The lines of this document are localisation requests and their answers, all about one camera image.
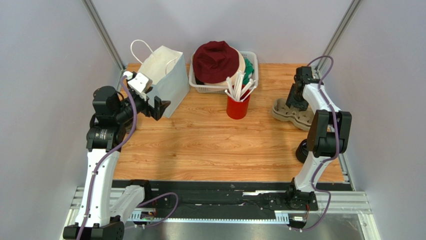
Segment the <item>white paper bag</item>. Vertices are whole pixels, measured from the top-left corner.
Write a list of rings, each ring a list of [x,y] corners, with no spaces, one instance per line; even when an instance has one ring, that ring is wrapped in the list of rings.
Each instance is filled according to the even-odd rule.
[[[136,42],[144,43],[150,51],[150,55],[145,60],[134,53],[133,46]],[[152,50],[141,39],[135,39],[130,44],[130,52],[141,64],[138,72],[152,80],[152,90],[147,94],[149,104],[154,105],[155,97],[170,101],[163,117],[171,118],[190,90],[184,54],[164,45]]]

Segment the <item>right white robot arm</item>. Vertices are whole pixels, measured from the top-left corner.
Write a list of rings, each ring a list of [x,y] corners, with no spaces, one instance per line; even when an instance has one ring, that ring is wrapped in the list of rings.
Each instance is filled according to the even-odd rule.
[[[298,210],[313,202],[317,182],[325,168],[346,151],[352,115],[333,103],[322,80],[314,78],[310,66],[296,69],[285,104],[301,111],[311,108],[314,112],[306,139],[306,160],[286,192],[286,205]]]

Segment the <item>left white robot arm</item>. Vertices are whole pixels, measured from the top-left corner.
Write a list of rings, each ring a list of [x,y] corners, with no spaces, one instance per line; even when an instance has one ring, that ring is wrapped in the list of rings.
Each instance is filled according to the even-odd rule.
[[[93,93],[95,110],[86,134],[87,175],[79,212],[73,224],[64,227],[65,240],[121,240],[125,223],[146,196],[152,192],[149,181],[136,180],[127,185],[114,204],[110,204],[114,171],[124,144],[134,133],[139,113],[159,120],[169,100],[143,98],[133,89],[128,96],[112,86]]]

